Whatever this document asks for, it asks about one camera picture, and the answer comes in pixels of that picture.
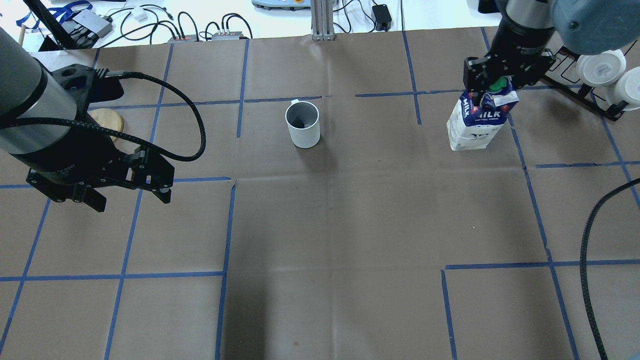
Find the round wooden object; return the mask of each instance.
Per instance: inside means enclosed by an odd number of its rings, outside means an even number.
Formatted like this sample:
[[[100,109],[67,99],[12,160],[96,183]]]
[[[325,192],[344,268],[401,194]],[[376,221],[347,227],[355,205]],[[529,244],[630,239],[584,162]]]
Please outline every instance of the round wooden object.
[[[102,127],[107,129],[122,131],[124,128],[124,121],[122,117],[111,109],[96,109],[89,111],[89,115]],[[111,141],[116,142],[117,137],[111,136]]]

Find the blue strap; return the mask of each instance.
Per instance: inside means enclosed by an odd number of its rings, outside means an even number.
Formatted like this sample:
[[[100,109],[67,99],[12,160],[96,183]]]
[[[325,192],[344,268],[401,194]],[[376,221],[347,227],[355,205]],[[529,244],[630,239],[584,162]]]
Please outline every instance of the blue strap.
[[[93,8],[93,5],[87,0],[78,0],[78,1],[74,1],[73,3],[69,3],[61,8],[48,8],[47,10],[49,10],[50,12],[54,12],[53,17],[57,19],[60,24],[62,24],[63,22],[69,20],[71,16],[73,16],[74,14],[73,8],[81,5],[86,5],[86,8],[84,8],[84,10]],[[23,17],[20,20],[17,20],[15,24],[18,26],[22,26],[23,23],[29,20],[31,15],[32,13],[29,12],[25,17]],[[30,27],[30,28],[27,27],[27,29],[37,29],[39,25],[40,25],[40,19],[36,21],[36,24],[33,27]]]

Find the milk carton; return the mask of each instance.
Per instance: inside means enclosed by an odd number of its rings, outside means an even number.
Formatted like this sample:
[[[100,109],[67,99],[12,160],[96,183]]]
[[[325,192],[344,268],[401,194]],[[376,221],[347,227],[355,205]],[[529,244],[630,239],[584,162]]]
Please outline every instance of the milk carton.
[[[518,100],[510,80],[504,77],[489,87],[480,106],[474,106],[471,95],[464,91],[447,121],[451,150],[485,149]]]

